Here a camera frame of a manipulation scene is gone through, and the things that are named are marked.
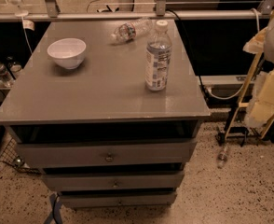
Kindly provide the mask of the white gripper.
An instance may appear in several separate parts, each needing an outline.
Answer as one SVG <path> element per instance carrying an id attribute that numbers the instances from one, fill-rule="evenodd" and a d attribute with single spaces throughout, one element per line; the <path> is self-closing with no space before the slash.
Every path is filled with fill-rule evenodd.
<path id="1" fill-rule="evenodd" d="M 274 63 L 274 18 L 267 28 L 259 31 L 243 47 L 245 52 L 265 53 L 265 58 Z M 260 128 L 274 115 L 274 69 L 260 72 L 253 85 L 253 98 L 247 108 L 244 122 L 248 127 Z"/>

